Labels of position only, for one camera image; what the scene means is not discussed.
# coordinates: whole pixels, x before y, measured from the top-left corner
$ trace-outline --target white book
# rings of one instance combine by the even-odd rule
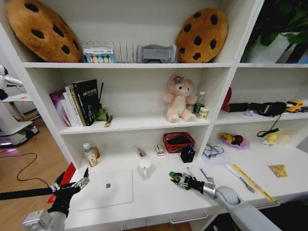
[[[72,96],[72,93],[71,93],[70,88],[73,88],[73,85],[70,85],[70,86],[65,87],[65,90],[66,90],[67,96],[68,96],[68,98],[69,98],[69,101],[70,101],[70,103],[71,103],[71,105],[72,105],[74,114],[75,114],[75,116],[76,116],[76,118],[77,118],[78,126],[79,126],[79,127],[82,127],[83,125],[82,125],[82,122],[81,122],[81,119],[80,119],[78,110],[77,110],[77,108],[76,108],[76,105],[75,105],[75,103],[74,103],[73,96]]]
[[[71,123],[72,127],[79,127],[79,123],[77,121],[76,115],[74,113],[73,107],[71,105],[71,102],[67,96],[66,92],[63,92],[63,96],[65,100],[61,101],[62,106],[65,110],[65,113],[67,114],[67,117],[69,119],[69,122]]]

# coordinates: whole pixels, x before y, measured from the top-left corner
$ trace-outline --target white mug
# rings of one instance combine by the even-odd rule
[[[151,168],[151,162],[148,159],[142,159],[139,162],[139,167],[142,169],[143,178],[147,178],[149,176],[149,170]]]

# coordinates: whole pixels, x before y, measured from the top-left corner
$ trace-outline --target chocolate chip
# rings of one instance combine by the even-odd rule
[[[53,25],[53,31],[56,32],[59,36],[64,38],[64,34],[56,25]]]
[[[188,32],[188,31],[191,30],[191,28],[192,28],[192,25],[189,23],[189,24],[187,24],[187,25],[184,27],[184,31],[185,31],[185,32]]]
[[[211,23],[212,23],[213,25],[217,25],[217,22],[218,22],[217,16],[216,16],[216,15],[212,15],[212,16],[210,17],[210,21],[211,21]]]
[[[216,47],[216,40],[213,39],[211,42],[210,42],[210,46],[211,46],[211,50],[213,50],[215,47]]]
[[[185,53],[185,48],[180,48],[180,53],[184,54]]]
[[[194,18],[199,18],[201,16],[200,12],[197,12],[193,15]]]
[[[75,39],[73,40],[73,44],[75,45],[75,47],[77,48],[77,50],[79,50],[78,44],[76,43]]]
[[[39,9],[32,3],[25,3],[24,5],[28,10],[31,10],[35,13],[39,12]]]
[[[31,33],[33,34],[33,35],[35,35],[36,37],[38,37],[39,39],[44,39],[45,37],[44,37],[44,34],[43,34],[43,32],[41,32],[41,31],[39,31],[39,30],[31,30]]]
[[[201,43],[202,43],[202,39],[200,36],[196,36],[196,38],[194,39],[193,43],[196,45],[196,46],[199,46]]]
[[[199,59],[201,57],[201,54],[200,53],[196,53],[196,54],[194,54],[194,56],[192,57],[194,60],[197,60],[197,59]]]
[[[69,48],[68,48],[67,46],[65,46],[65,45],[63,45],[63,46],[61,47],[61,50],[62,50],[65,54],[69,54],[69,53],[70,53]]]

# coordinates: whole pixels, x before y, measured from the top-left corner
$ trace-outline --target book spine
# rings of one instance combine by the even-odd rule
[[[64,107],[65,113],[67,114],[68,120],[73,127],[79,127],[76,115],[73,111],[71,102],[66,92],[63,92],[64,100],[61,100],[62,106]]]
[[[59,97],[59,95],[57,93],[51,94],[50,98],[53,102],[54,107],[56,108],[56,111],[57,111],[57,113],[60,117],[60,120],[61,120],[62,124],[64,125],[64,127],[70,127],[71,124],[68,121],[67,115],[65,114],[65,110],[62,106],[61,98]]]
[[[87,116],[87,111],[82,103],[82,100],[81,100],[81,96],[80,94],[78,93],[78,89],[77,89],[77,85],[74,84],[74,90],[75,90],[75,93],[76,93],[76,97],[77,97],[77,100],[78,100],[78,103],[79,103],[79,107],[81,109],[81,112],[82,112],[82,115],[83,115],[83,118],[85,119],[85,122],[86,122],[86,125],[87,126],[90,126],[90,122],[88,120],[88,116]]]
[[[70,103],[71,103],[71,105],[72,105],[73,112],[74,112],[74,114],[75,114],[75,116],[76,116],[76,119],[77,119],[77,122],[78,122],[78,126],[82,127],[83,125],[82,125],[82,122],[81,122],[81,119],[80,119],[78,110],[77,110],[77,108],[76,108],[75,102],[74,102],[74,100],[73,100],[73,96],[72,96],[72,93],[71,93],[71,90],[70,90],[69,86],[68,86],[68,87],[65,87],[65,90],[66,90],[68,99],[69,99],[69,101],[70,101]]]
[[[86,126],[86,122],[85,122],[85,119],[84,119],[84,117],[83,117],[83,115],[82,115],[81,109],[80,109],[80,107],[79,107],[78,99],[77,99],[77,96],[76,96],[76,94],[75,94],[74,88],[70,88],[70,92],[71,92],[71,94],[72,94],[72,98],[73,98],[73,101],[74,101],[74,105],[76,106],[76,109],[77,109],[77,111],[78,111],[78,115],[79,115],[81,124],[82,124],[82,126],[85,127],[85,126]]]

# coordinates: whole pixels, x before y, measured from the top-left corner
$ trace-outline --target ruler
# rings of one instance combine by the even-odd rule
[[[247,176],[246,173],[244,173],[239,167],[237,167],[237,165],[233,164],[232,167],[242,176],[244,176],[249,181],[249,183],[251,183],[266,199],[274,203],[280,204],[279,201],[268,195],[259,185],[257,185],[257,183],[255,183],[249,176]]]

